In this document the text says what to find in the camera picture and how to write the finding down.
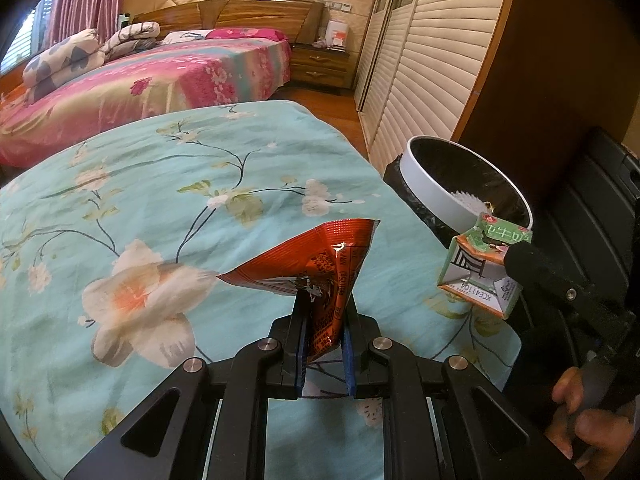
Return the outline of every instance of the nightstand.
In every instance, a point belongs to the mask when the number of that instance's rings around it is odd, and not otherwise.
[[[295,44],[291,54],[291,80],[343,88],[348,65],[346,52]]]

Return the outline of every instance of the orange wrapper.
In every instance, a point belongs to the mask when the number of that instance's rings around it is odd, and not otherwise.
[[[256,256],[219,278],[231,285],[312,299],[309,360],[333,349],[342,314],[379,220],[353,218],[326,222]]]

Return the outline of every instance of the curtain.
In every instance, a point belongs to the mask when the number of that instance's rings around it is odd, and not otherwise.
[[[97,28],[102,41],[116,31],[121,0],[54,0],[44,48],[85,30]]]

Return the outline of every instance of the person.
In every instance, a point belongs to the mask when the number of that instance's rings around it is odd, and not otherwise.
[[[577,458],[576,467],[586,480],[604,480],[634,437],[635,403],[623,406],[618,412],[584,410],[575,421],[575,436],[593,447],[581,457],[574,457],[568,436],[568,417],[582,403],[584,390],[579,368],[569,368],[562,374],[552,391],[552,399],[560,406],[546,437],[569,459]]]

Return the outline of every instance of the pink floral bedspread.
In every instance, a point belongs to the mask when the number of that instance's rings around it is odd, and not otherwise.
[[[30,168],[148,117],[265,100],[289,80],[289,58],[286,41],[191,41],[107,63],[32,105],[18,88],[0,105],[0,164]]]

